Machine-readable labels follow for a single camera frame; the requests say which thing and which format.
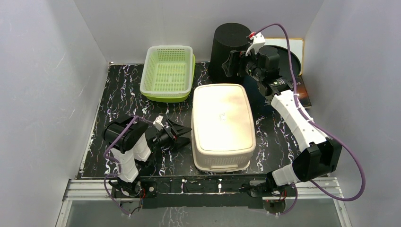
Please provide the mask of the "black ribbed bucket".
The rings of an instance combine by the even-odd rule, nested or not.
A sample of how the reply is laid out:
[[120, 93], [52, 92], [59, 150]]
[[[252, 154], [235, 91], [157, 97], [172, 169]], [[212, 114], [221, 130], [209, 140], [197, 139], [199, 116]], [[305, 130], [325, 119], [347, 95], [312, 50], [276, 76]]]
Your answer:
[[216, 28], [213, 37], [208, 75], [213, 83], [242, 84], [239, 76], [227, 77], [222, 64], [229, 58], [232, 50], [242, 51], [248, 48], [250, 29], [239, 23], [225, 23]]

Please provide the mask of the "cream perforated laundry basket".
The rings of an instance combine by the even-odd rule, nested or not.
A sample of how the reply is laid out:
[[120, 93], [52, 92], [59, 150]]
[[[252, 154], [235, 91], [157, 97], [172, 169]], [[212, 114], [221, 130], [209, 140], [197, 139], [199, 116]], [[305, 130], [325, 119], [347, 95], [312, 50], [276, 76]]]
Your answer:
[[192, 153], [200, 171], [245, 170], [256, 148], [256, 133], [246, 90], [239, 84], [195, 88], [191, 119]]

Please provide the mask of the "large dark blue bucket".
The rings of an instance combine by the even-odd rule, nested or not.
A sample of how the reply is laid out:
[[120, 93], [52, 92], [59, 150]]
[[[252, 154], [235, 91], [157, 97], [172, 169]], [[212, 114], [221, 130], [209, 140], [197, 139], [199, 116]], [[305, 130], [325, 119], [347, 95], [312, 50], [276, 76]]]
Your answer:
[[276, 47], [280, 55], [279, 61], [279, 79], [274, 79], [269, 82], [258, 82], [258, 90], [263, 96], [280, 95], [286, 90], [293, 91], [293, 77], [297, 77], [300, 66], [295, 55], [288, 52], [288, 49]]

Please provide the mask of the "green and white strainer basket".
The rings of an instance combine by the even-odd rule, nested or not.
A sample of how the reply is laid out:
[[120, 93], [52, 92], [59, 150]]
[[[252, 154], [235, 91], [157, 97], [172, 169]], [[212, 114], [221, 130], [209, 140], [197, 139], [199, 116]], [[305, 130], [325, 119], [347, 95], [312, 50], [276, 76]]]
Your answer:
[[147, 51], [140, 92], [155, 102], [183, 102], [192, 89], [194, 67], [195, 56], [190, 46], [152, 46]]

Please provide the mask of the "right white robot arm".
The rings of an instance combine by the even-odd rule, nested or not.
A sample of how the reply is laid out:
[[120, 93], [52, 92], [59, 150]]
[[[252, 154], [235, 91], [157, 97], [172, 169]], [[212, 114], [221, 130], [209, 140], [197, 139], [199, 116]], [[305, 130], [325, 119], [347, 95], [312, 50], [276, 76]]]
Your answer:
[[265, 191], [273, 196], [280, 195], [285, 186], [313, 180], [336, 170], [342, 146], [312, 125], [311, 117], [304, 117], [304, 111], [293, 84], [280, 75], [280, 55], [271, 46], [263, 46], [258, 53], [246, 55], [245, 51], [232, 50], [222, 63], [227, 77], [252, 77], [259, 92], [281, 115], [290, 128], [301, 151], [295, 160], [280, 169], [267, 174], [264, 183], [252, 189]]

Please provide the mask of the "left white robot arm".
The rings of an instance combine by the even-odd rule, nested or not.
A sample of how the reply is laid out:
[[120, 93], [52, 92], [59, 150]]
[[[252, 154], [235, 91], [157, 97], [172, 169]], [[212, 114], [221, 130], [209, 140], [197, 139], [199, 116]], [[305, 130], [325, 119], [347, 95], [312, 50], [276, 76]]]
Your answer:
[[114, 161], [118, 168], [116, 182], [111, 182], [111, 186], [125, 196], [139, 196], [141, 184], [137, 181], [136, 162], [148, 161], [152, 146], [188, 145], [191, 140], [185, 134], [191, 131], [190, 127], [165, 120], [161, 115], [153, 121], [134, 115], [109, 123], [103, 132], [103, 139], [109, 144], [104, 157]]

